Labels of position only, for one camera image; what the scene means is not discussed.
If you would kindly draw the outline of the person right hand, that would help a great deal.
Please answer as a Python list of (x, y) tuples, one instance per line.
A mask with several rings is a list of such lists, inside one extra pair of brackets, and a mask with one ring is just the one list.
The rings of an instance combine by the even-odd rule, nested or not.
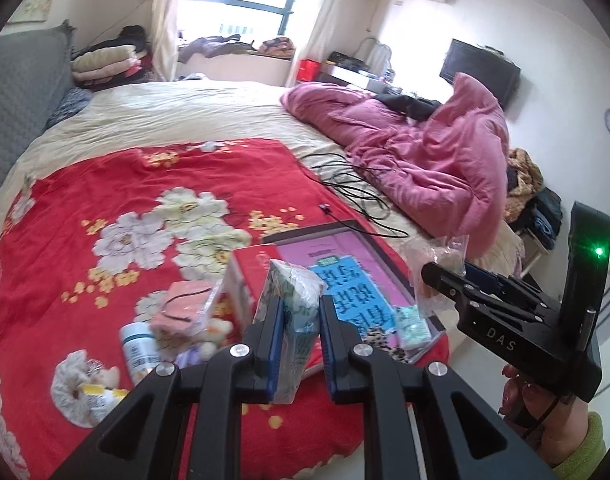
[(499, 414), (505, 422), (520, 431), (508, 416), (520, 404), (535, 419), (541, 419), (553, 406), (549, 415), (540, 423), (543, 427), (540, 443), (535, 446), (536, 453), (550, 466), (558, 466), (569, 458), (585, 440), (588, 429), (588, 405), (572, 396), (568, 402), (556, 401), (549, 391), (530, 382), (518, 368), (506, 364), (502, 375), (507, 378)]

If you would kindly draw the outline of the green sleeve forearm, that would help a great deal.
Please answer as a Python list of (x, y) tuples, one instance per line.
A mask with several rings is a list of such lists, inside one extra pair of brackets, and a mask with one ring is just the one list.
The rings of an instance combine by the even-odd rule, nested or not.
[(588, 480), (605, 457), (604, 425), (598, 413), (588, 413), (587, 434), (582, 444), (554, 473), (561, 480)]

